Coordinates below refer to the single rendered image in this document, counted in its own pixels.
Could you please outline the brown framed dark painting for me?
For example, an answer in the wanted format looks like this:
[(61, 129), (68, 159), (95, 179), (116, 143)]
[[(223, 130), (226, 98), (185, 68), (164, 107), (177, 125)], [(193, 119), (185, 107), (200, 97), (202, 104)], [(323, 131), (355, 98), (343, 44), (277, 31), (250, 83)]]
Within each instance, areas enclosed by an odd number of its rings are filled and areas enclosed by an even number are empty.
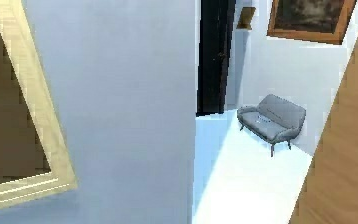
[(267, 35), (341, 45), (357, 0), (273, 0)]

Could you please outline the brown wooden room door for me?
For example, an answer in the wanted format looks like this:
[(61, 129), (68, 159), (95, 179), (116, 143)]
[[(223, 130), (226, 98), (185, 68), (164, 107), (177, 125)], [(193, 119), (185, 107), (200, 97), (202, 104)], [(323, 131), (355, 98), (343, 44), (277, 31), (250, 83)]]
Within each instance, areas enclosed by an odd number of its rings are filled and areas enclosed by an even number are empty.
[(358, 37), (288, 224), (358, 224)]

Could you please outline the small brown framed picture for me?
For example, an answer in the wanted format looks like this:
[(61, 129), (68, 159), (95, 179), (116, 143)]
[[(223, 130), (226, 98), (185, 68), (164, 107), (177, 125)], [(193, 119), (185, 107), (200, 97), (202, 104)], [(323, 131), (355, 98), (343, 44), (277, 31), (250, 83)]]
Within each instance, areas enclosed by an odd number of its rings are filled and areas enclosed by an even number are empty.
[(256, 11), (255, 7), (243, 7), (239, 16), (237, 28), (251, 30), (251, 22)]

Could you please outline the cream framed brown picture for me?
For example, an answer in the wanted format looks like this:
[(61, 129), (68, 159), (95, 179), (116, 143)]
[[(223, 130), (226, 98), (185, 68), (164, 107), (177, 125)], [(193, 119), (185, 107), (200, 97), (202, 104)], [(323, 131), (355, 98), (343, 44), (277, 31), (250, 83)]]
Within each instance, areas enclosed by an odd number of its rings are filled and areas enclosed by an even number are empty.
[(0, 0), (0, 209), (77, 187), (21, 0)]

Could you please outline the black room door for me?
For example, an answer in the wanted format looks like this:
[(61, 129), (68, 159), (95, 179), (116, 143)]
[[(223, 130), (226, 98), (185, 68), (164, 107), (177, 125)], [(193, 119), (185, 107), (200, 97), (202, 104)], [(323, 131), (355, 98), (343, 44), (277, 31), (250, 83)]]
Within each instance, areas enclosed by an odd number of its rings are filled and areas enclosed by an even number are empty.
[(236, 0), (201, 0), (196, 116), (224, 112)]

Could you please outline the grey two-seat couch wooden legs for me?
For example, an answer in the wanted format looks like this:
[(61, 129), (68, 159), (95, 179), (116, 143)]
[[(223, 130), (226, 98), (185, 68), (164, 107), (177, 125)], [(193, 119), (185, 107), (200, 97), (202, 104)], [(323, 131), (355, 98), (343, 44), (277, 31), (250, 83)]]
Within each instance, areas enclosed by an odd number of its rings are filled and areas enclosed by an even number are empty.
[(306, 110), (286, 99), (268, 94), (257, 106), (241, 107), (237, 110), (237, 119), (241, 130), (247, 128), (263, 141), (271, 145), (274, 156), (275, 145), (291, 141), (301, 133)]

